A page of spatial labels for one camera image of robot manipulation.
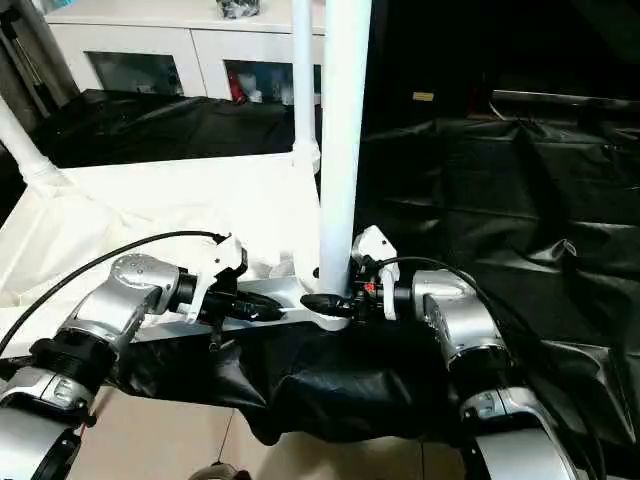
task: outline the black plastic sheet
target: black plastic sheet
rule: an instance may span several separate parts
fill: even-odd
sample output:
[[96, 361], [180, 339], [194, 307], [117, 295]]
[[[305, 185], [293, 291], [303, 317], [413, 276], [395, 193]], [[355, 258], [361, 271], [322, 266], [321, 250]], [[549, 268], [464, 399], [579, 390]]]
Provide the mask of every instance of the black plastic sheet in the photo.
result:
[[[58, 165], [83, 166], [286, 151], [293, 119], [281, 107], [87, 92], [35, 136]], [[19, 178], [3, 175], [9, 211]], [[597, 124], [463, 120], [372, 136], [361, 148], [356, 231], [372, 224], [401, 254], [444, 259], [508, 301], [580, 392], [610, 473], [640, 477], [636, 139]], [[439, 348], [423, 326], [299, 325], [229, 340], [215, 353], [206, 336], [133, 345], [112, 380], [133, 395], [237, 407], [265, 443], [294, 430], [458, 440]], [[530, 355], [526, 341], [517, 347]], [[5, 362], [3, 375], [17, 365]], [[560, 389], [528, 367], [581, 432]]]

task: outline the black wire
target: black wire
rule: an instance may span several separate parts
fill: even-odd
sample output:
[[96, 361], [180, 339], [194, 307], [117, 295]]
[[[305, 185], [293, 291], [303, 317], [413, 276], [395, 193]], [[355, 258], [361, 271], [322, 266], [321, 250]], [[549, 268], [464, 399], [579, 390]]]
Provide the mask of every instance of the black wire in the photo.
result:
[[140, 247], [141, 245], [146, 245], [147, 243], [156, 242], [158, 240], [164, 240], [165, 238], [171, 238], [171, 237], [209, 237], [213, 239], [213, 241], [216, 243], [220, 243], [225, 239], [225, 237], [223, 237], [222, 235], [218, 235], [217, 233], [204, 232], [200, 230], [180, 230], [176, 232], [167, 232], [167, 233], [161, 233], [159, 235], [153, 235], [151, 237], [146, 237], [141, 240], [137, 240], [128, 245], [117, 248], [109, 253], [106, 253], [101, 257], [96, 258], [95, 260], [90, 261], [89, 263], [71, 272], [69, 275], [67, 275], [58, 283], [56, 283], [53, 287], [47, 290], [47, 292], [44, 295], [42, 295], [35, 302], [33, 302], [29, 306], [29, 308], [27, 308], [24, 311], [22, 315], [20, 315], [20, 318], [18, 318], [18, 320], [16, 320], [16, 322], [11, 326], [11, 328], [9, 328], [5, 336], [2, 338], [2, 341], [0, 341], [0, 355], [2, 355], [4, 350], [7, 348], [7, 345], [9, 345], [9, 342], [11, 342], [11, 339], [14, 337], [14, 335], [17, 333], [20, 327], [22, 327], [22, 325], [24, 325], [24, 323], [29, 319], [29, 317], [33, 315], [33, 312], [35, 312], [38, 308], [42, 306], [44, 302], [49, 300], [59, 290], [61, 290], [67, 284], [69, 284], [70, 282], [78, 278], [80, 275], [82, 275], [88, 270], [91, 270], [93, 267], [101, 264], [105, 260], [109, 260], [110, 258], [115, 257], [116, 255], [120, 255], [121, 253], [125, 253], [129, 250]]
[[[522, 317], [522, 315], [517, 310], [515, 310], [503, 298], [496, 295], [495, 293], [492, 293], [486, 289], [480, 288], [477, 282], [469, 274], [463, 272], [462, 270], [456, 267], [449, 265], [448, 263], [442, 262], [440, 260], [436, 260], [434, 258], [407, 256], [407, 257], [395, 257], [387, 260], [382, 260], [382, 261], [376, 262], [376, 266], [378, 268], [382, 268], [385, 265], [391, 265], [394, 263], [401, 263], [401, 262], [414, 262], [414, 263], [419, 263], [423, 265], [428, 265], [431, 268], [441, 268], [443, 270], [447, 270], [451, 272], [458, 278], [468, 283], [476, 291], [478, 298], [485, 305], [485, 307], [489, 311], [489, 314], [494, 318], [494, 320], [498, 324], [498, 329], [503, 335], [506, 331], [508, 331], [508, 329], [507, 329], [507, 326], [503, 324], [503, 322], [501, 321], [501, 317], [497, 314], [495, 303], [500, 304], [500, 306], [504, 308], [518, 322], [518, 324], [526, 331], [527, 335], [531, 336], [533, 340], [539, 345], [540, 351], [545, 350], [544, 342], [542, 341], [540, 336], [535, 332], [535, 330], [533, 330], [531, 325], [529, 325], [529, 323]], [[580, 455], [583, 457], [585, 461], [589, 479], [590, 480], [606, 480], [607, 469], [606, 469], [606, 462], [604, 458], [604, 452], [602, 449], [602, 443], [600, 441], [600, 438], [598, 437], [598, 434], [595, 428], [593, 427], [592, 422], [590, 421], [585, 410], [582, 408], [579, 402], [575, 399], [575, 397], [567, 392], [568, 390], [567, 385], [565, 382], [563, 382], [563, 379], [560, 378], [560, 369], [557, 367], [557, 365], [555, 365], [555, 362], [553, 362], [553, 360], [549, 358], [549, 356], [545, 356], [543, 357], [542, 363], [544, 364], [545, 370], [547, 370], [547, 373], [550, 374], [553, 383], [556, 386], [558, 386], [563, 392], [566, 393], [567, 397], [569, 398], [574, 408], [576, 409], [576, 412], [578, 413], [580, 420], [584, 424], [584, 427], [587, 431], [587, 436], [589, 436], [593, 440], [595, 450], [596, 450], [595, 452], [596, 459], [598, 460], [597, 472], [593, 468], [593, 464], [591, 463], [589, 456], [586, 454], [586, 452], [584, 451], [582, 446], [579, 444], [579, 442], [578, 441], [574, 442], [575, 448], [580, 452]], [[538, 395], [540, 398], [543, 398], [543, 396], [539, 395], [539, 392], [536, 392], [536, 395]], [[547, 410], [549, 410], [549, 412], [555, 418], [560, 428], [565, 429], [567, 432], [571, 432], [569, 425], [567, 424], [565, 419], [559, 414], [559, 412], [557, 412], [553, 407], [550, 408], [551, 402], [546, 402], [546, 404], [547, 405], [545, 405], [545, 407], [547, 408]]]

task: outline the white pole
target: white pole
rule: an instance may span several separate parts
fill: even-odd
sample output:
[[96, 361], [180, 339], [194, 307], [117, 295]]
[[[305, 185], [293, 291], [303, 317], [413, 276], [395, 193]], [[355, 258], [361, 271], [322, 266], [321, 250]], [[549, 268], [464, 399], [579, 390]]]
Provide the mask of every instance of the white pole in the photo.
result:
[[296, 161], [308, 161], [314, 172], [320, 168], [316, 141], [315, 92], [313, 80], [311, 0], [293, 1], [293, 96]]
[[22, 178], [30, 183], [59, 184], [61, 174], [33, 144], [27, 132], [0, 95], [0, 142], [18, 163]]
[[320, 290], [349, 274], [372, 0], [327, 0], [322, 131]]

